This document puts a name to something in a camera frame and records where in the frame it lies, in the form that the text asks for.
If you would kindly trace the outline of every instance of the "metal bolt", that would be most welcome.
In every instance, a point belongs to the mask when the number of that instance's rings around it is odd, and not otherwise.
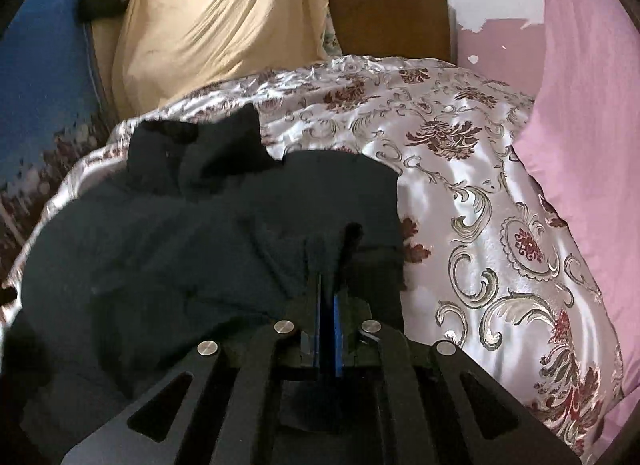
[[[449,342],[448,340],[442,340],[438,342],[436,346],[436,351],[440,355],[451,356],[456,352],[456,345],[453,342]]]
[[[198,353],[203,357],[208,355],[213,355],[218,351],[218,344],[213,342],[213,340],[205,340],[198,344]]]
[[[369,319],[362,323],[362,329],[367,333],[378,333],[382,330],[382,324],[377,320]]]
[[[278,333],[291,333],[295,327],[290,320],[279,320],[273,325],[273,329]]]

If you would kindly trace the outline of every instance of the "yellow curtain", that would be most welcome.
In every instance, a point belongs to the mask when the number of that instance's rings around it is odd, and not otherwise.
[[[130,0],[112,87],[119,118],[218,80],[326,58],[328,0]]]

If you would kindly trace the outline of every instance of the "triangular cutout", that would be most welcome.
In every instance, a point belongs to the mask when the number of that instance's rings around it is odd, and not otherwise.
[[[129,418],[129,428],[158,443],[164,441],[192,380],[193,376],[189,373],[175,377],[158,395]]]
[[[518,426],[516,416],[503,406],[471,373],[462,373],[460,381],[480,428],[482,437],[492,440]]]

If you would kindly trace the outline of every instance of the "black cloth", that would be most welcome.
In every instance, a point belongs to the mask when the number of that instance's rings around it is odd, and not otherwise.
[[[38,236],[4,369],[53,461],[201,340],[281,318],[312,271],[403,328],[396,173],[335,151],[274,161],[260,142],[252,106],[215,124],[143,122],[127,170]]]

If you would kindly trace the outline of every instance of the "floral bedspread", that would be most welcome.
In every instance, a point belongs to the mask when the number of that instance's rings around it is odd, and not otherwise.
[[[615,331],[568,226],[511,146],[532,100],[452,64],[340,57],[212,84],[128,120],[72,169],[5,284],[20,291],[30,246],[58,210],[124,168],[140,120],[217,120],[246,102],[274,158],[338,149],[399,173],[406,335],[452,340],[588,463],[621,396]]]

